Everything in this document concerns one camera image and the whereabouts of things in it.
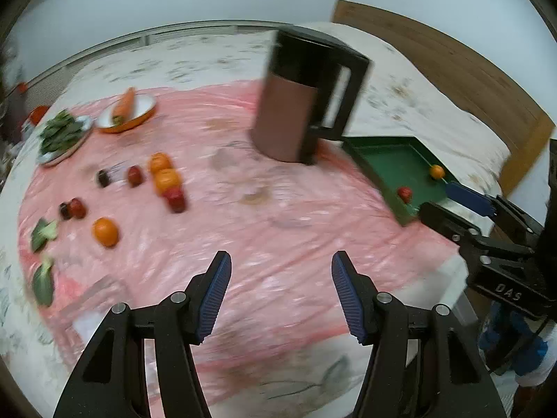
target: black wire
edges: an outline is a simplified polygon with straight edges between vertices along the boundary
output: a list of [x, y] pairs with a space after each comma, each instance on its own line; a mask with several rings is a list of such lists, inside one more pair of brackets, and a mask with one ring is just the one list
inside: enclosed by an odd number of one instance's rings
[[548, 324], [548, 322], [550, 321], [549, 316], [547, 316], [544, 321], [541, 323], [541, 325], [539, 326], [539, 328], [536, 330], [536, 333], [534, 333], [531, 337], [529, 337], [527, 340], [525, 340], [525, 342], [523, 342], [520, 346], [518, 347], [513, 347], [512, 350], [507, 354], [507, 356], [503, 359], [503, 361], [501, 362], [501, 364], [499, 366], [497, 366], [496, 368], [493, 368], [491, 370], [488, 371], [488, 374], [491, 374], [492, 372], [496, 371], [497, 369], [499, 369], [501, 366], [504, 366], [505, 363], [507, 363], [514, 355], [516, 355], [519, 351], [524, 350], [526, 347], [528, 347], [529, 345], [531, 345], [534, 342], [534, 339], [536, 339], [536, 336], [538, 336], [541, 331], [545, 328], [545, 326]]

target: kettle handle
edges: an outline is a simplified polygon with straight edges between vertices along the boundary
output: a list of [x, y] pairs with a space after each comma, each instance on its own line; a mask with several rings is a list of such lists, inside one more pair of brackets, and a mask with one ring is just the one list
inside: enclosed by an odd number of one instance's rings
[[330, 60], [332, 63], [350, 69], [350, 79], [344, 90], [344, 96], [332, 127], [318, 126], [312, 127], [312, 129], [315, 130], [319, 138], [340, 140], [360, 92], [370, 60], [360, 52], [346, 47], [335, 48], [331, 53]]

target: plate of leafy greens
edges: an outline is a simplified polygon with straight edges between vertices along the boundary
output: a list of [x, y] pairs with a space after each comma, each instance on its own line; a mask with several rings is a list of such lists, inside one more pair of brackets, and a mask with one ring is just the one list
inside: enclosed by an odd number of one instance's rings
[[41, 132], [38, 163], [53, 167], [67, 159], [79, 149], [92, 128], [91, 117], [74, 117], [68, 110], [62, 110], [46, 123]]

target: wall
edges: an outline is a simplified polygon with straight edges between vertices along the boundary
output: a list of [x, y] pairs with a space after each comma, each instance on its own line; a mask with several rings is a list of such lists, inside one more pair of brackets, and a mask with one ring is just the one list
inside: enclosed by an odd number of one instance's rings
[[[351, 0], [428, 24], [476, 50], [557, 118], [557, 43], [528, 0]], [[329, 20], [334, 0], [33, 0], [13, 34], [30, 79], [108, 39], [154, 26], [210, 19]], [[511, 198], [545, 218], [544, 153]]]

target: mattress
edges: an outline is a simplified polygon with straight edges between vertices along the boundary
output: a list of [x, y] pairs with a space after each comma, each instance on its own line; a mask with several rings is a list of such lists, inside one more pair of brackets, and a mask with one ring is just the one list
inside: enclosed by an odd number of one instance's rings
[[[374, 61], [347, 128], [349, 135], [415, 135], [463, 184], [485, 193], [498, 192], [496, 178], [509, 151], [487, 126], [455, 107], [389, 44], [343, 25], [319, 23], [310, 27], [340, 38]], [[260, 79], [271, 42], [272, 33], [190, 36], [116, 53], [82, 69], [47, 116], [119, 94], [129, 86], [185, 91]], [[336, 94], [341, 92], [339, 86]], [[19, 207], [33, 172], [36, 136], [34, 133], [20, 154], [9, 187], [0, 196], [0, 212], [6, 212], [9, 222], [6, 232], [10, 228], [16, 231], [17, 209], [16, 216], [10, 214], [5, 202]], [[450, 208], [488, 229], [488, 220], [455, 203]], [[13, 234], [6, 240], [13, 241]], [[4, 250], [0, 257], [6, 284], [6, 298], [2, 301], [6, 325], [0, 334], [2, 355], [8, 356], [10, 371], [30, 401], [41, 414], [50, 416], [68, 372], [36, 315], [32, 299], [26, 295], [18, 259], [10, 250]], [[451, 306], [462, 292], [465, 277], [466, 267], [455, 255], [394, 293], [412, 306], [431, 308], [439, 302]], [[98, 319], [90, 315], [77, 320], [75, 329], [83, 340], [90, 337]], [[242, 380], [246, 387], [214, 401], [211, 411], [213, 416], [275, 416], [277, 410], [287, 416], [304, 416], [355, 391], [363, 378], [369, 352], [370, 348], [361, 348], [350, 335], [342, 334], [281, 353], [271, 361], [246, 364], [241, 370], [230, 367], [225, 374]], [[155, 373], [148, 371], [148, 376]], [[353, 405], [350, 399], [343, 402], [347, 411]], [[155, 402], [151, 407], [153, 416], [157, 416], [155, 410], [160, 404]]]

